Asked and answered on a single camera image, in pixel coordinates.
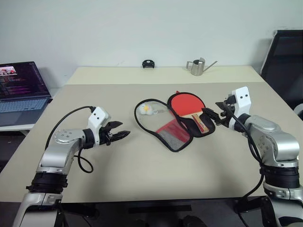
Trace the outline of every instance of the table surface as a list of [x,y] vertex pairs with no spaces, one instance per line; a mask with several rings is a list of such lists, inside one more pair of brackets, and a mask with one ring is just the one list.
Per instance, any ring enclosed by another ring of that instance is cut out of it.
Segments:
[[[59,88],[51,88],[49,89],[49,93],[52,98],[55,97]],[[0,127],[0,131],[23,131],[23,130],[31,130],[35,124],[22,124],[22,125],[10,125],[10,126],[2,126]]]
[[[191,92],[199,96],[207,107],[219,112],[215,102],[224,100],[227,94],[236,88],[248,86],[252,100],[250,114],[257,114],[278,123],[284,131],[294,135],[302,147],[301,119],[251,67],[242,68],[245,68],[244,73],[250,71],[255,79],[228,83],[227,79],[223,78],[224,83],[216,81],[127,85],[110,84],[108,79],[106,85],[98,82],[76,85],[71,84],[71,78],[69,84],[64,86],[49,104],[0,174],[0,201],[22,201],[24,193],[27,192],[25,186],[30,185],[35,175],[52,127],[67,112],[84,105],[102,106],[111,114],[113,121],[124,123],[113,132],[130,130],[131,134],[110,146],[84,150],[82,155],[92,162],[95,170],[86,174],[74,162],[68,175],[69,185],[63,191],[63,202],[203,199],[244,195],[258,182],[259,167],[251,156],[247,140],[240,133],[219,126],[213,134],[194,138],[185,149],[173,153],[157,138],[143,131],[134,120],[134,107],[147,98],[166,102],[177,90]],[[77,77],[82,69],[75,72]],[[115,68],[92,70],[99,75],[103,75],[105,71],[108,78],[110,75],[115,77],[118,71],[121,72],[121,69]],[[89,80],[87,74],[83,76],[86,81]],[[59,129],[84,129],[89,114],[88,110],[74,113]],[[263,189],[259,188],[253,195],[263,194]]]

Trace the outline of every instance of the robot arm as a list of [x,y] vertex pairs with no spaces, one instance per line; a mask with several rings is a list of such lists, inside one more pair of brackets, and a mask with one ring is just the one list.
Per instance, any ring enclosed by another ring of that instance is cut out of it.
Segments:
[[60,213],[61,192],[67,187],[66,177],[75,153],[105,143],[110,145],[130,133],[121,131],[113,135],[111,129],[122,123],[108,122],[109,119],[104,109],[96,107],[89,117],[87,129],[59,130],[55,133],[54,143],[45,150],[36,175],[27,187],[29,192],[22,200],[13,227],[55,225],[57,214]]
[[203,109],[204,113],[217,125],[222,124],[241,132],[249,141],[251,138],[261,158],[260,172],[265,176],[263,188],[268,195],[261,205],[264,226],[280,227],[303,222],[298,141],[291,134],[283,132],[274,122],[249,115],[251,101],[247,87],[232,91],[224,102],[216,104],[223,110],[221,116],[225,118],[221,119],[209,108]]

